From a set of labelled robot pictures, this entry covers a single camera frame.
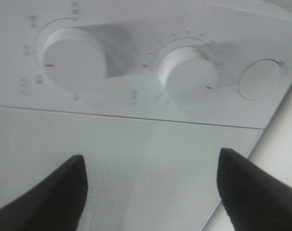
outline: small dial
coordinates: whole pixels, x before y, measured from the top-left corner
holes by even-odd
[[[197,48],[181,47],[163,58],[159,79],[177,103],[193,104],[207,97],[217,83],[218,73],[208,57]]]
[[[94,35],[78,28],[51,33],[39,53],[46,76],[58,87],[81,92],[106,76],[106,56]]]

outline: mesh pattern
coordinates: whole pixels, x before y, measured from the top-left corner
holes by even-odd
[[[43,175],[69,156],[46,153]],[[201,166],[194,157],[84,158],[89,189],[78,231],[168,230]]]

